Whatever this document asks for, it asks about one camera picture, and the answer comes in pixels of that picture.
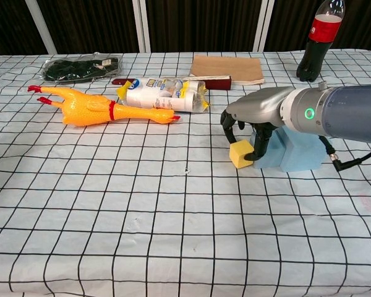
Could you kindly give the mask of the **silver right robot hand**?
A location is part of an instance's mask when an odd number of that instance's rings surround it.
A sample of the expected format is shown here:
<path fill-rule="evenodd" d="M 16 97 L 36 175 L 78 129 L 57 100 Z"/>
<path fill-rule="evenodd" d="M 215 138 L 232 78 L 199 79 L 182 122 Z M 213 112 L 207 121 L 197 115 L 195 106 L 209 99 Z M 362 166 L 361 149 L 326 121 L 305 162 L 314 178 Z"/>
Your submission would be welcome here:
<path fill-rule="evenodd" d="M 241 130 L 246 123 L 255 129 L 254 151 L 247 153 L 245 160 L 257 161 L 265 155 L 272 132 L 284 125 L 279 113 L 281 103 L 293 90 L 294 87 L 262 88 L 230 103 L 222 112 L 220 124 L 229 143 L 236 141 L 232 131 L 235 123 Z"/>

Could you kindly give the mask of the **blue sponge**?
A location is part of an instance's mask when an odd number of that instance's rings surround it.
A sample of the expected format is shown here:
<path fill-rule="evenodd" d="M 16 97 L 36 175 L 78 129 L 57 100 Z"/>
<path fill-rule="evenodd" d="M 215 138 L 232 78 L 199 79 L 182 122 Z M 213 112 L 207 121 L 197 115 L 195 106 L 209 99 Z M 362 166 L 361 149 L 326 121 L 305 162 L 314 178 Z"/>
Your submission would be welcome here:
<path fill-rule="evenodd" d="M 261 159 L 254 161 L 253 166 L 255 168 L 274 168 L 281 165 L 281 161 L 286 151 L 286 145 L 281 136 L 283 132 L 284 129 L 282 127 L 272 132 L 266 153 Z"/>

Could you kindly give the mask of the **small yellow foam cube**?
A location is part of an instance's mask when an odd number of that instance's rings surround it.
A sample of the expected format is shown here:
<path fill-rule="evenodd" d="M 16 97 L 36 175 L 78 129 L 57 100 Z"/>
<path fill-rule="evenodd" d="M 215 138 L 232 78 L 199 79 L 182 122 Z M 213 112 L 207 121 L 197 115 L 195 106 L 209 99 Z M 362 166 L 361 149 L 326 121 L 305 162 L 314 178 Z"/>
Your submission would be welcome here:
<path fill-rule="evenodd" d="M 245 159 L 245 156 L 248 153 L 254 151 L 253 146 L 247 139 L 243 139 L 234 143 L 231 143 L 229 146 L 229 158 L 231 159 L 233 165 L 237 168 L 243 168 L 246 166 L 252 165 L 253 161 L 248 161 Z"/>

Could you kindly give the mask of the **dark red flat box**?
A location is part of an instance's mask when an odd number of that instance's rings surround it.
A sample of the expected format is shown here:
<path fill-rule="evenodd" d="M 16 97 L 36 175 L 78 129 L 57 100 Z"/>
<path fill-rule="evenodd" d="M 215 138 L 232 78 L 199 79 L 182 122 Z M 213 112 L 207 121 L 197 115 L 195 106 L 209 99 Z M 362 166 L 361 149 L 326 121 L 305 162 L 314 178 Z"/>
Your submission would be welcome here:
<path fill-rule="evenodd" d="M 133 82 L 136 78 L 116 78 L 113 85 L 124 85 L 127 81 Z M 181 79 L 203 81 L 208 90 L 230 90 L 232 79 L 229 75 L 219 76 L 186 76 L 186 77 L 164 77 L 164 79 Z"/>

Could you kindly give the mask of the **brown paper notebook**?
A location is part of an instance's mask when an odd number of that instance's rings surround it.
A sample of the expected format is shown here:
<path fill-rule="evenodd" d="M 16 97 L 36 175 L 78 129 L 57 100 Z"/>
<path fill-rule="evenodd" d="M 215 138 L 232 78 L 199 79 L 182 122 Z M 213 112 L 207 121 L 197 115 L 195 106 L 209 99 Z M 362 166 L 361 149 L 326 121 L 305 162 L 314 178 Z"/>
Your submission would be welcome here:
<path fill-rule="evenodd" d="M 228 75 L 238 85 L 257 85 L 265 82 L 259 58 L 195 56 L 190 74 L 215 77 Z"/>

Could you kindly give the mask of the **large blue foam cube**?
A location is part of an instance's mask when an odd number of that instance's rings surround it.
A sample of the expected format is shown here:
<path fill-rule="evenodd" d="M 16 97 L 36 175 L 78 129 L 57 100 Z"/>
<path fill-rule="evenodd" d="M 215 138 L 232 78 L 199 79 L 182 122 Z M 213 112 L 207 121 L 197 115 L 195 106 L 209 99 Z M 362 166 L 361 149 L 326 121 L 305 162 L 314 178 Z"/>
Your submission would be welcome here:
<path fill-rule="evenodd" d="M 318 169 L 327 157 L 325 146 L 317 135 L 296 132 L 286 126 L 277 132 L 285 146 L 280 165 L 283 171 Z"/>

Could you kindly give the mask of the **cola bottle yellow cap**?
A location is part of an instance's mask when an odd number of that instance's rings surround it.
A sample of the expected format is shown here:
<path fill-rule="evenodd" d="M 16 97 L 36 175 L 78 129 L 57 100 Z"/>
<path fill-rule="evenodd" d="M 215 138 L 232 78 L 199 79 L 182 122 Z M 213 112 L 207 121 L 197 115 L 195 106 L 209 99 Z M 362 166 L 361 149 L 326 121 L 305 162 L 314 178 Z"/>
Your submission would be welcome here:
<path fill-rule="evenodd" d="M 336 38 L 344 13 L 344 0 L 324 0 L 318 8 L 309 31 L 304 56 L 296 71 L 300 81 L 313 82 L 319 76 L 323 60 Z"/>

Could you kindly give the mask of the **white snack bag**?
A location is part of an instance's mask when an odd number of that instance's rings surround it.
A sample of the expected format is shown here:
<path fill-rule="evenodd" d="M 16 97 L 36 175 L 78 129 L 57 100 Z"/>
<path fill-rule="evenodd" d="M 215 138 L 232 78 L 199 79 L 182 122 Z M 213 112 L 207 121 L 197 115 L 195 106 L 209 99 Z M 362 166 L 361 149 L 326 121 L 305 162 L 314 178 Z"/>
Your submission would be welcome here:
<path fill-rule="evenodd" d="M 126 81 L 117 89 L 124 105 L 201 113 L 208 107 L 203 81 L 141 77 Z"/>

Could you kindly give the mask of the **checkered light blue tablecloth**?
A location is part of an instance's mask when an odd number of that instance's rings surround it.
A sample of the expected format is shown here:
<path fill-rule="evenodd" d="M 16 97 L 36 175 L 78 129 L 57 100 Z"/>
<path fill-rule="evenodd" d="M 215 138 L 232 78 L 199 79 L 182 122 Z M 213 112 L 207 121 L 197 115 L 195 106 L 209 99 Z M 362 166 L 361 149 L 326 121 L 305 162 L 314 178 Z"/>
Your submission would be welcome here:
<path fill-rule="evenodd" d="M 233 167 L 226 105 L 65 126 L 41 56 L 0 56 L 0 297 L 371 297 L 371 158 Z"/>

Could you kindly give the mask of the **yellow rubber chicken toy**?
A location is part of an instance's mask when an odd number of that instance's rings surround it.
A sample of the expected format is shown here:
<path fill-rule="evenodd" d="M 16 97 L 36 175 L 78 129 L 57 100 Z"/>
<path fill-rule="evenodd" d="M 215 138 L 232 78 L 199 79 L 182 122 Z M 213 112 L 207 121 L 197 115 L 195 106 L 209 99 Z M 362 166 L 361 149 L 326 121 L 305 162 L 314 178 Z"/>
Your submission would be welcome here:
<path fill-rule="evenodd" d="M 125 106 L 102 95 L 89 95 L 71 88 L 30 85 L 28 91 L 51 93 L 63 98 L 62 103 L 45 97 L 40 97 L 38 101 L 60 108 L 64 124 L 90 126 L 130 118 L 149 119 L 159 124 L 168 124 L 180 119 L 173 110 Z"/>

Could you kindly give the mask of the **black gloves in bag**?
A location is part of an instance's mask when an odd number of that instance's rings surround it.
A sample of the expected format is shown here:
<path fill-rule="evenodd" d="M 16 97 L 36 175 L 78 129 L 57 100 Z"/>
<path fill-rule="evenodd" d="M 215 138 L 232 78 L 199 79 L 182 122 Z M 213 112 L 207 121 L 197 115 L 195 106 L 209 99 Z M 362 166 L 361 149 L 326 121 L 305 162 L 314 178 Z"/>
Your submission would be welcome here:
<path fill-rule="evenodd" d="M 45 81 L 57 84 L 93 82 L 120 74 L 121 66 L 121 54 L 95 52 L 47 60 L 41 75 Z"/>

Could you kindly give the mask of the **white partition post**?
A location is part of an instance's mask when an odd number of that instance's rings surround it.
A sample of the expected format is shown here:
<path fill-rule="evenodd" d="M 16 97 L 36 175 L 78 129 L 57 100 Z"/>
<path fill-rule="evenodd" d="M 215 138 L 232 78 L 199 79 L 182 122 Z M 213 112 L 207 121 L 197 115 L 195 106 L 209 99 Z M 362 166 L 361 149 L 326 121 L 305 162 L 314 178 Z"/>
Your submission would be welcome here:
<path fill-rule="evenodd" d="M 140 53 L 150 53 L 150 34 L 147 16 L 146 0 L 132 0 L 135 27 L 137 32 L 137 41 Z"/>
<path fill-rule="evenodd" d="M 49 54 L 57 54 L 56 47 L 54 45 L 51 34 L 46 25 L 45 19 L 41 12 L 41 9 L 38 5 L 37 0 L 25 0 L 25 3 L 28 7 L 28 10 L 31 13 L 32 19 L 37 27 L 37 30 L 40 34 L 40 37 L 43 41 L 43 44 Z"/>
<path fill-rule="evenodd" d="M 261 2 L 252 49 L 253 52 L 262 53 L 264 51 L 274 5 L 275 0 L 262 0 Z"/>

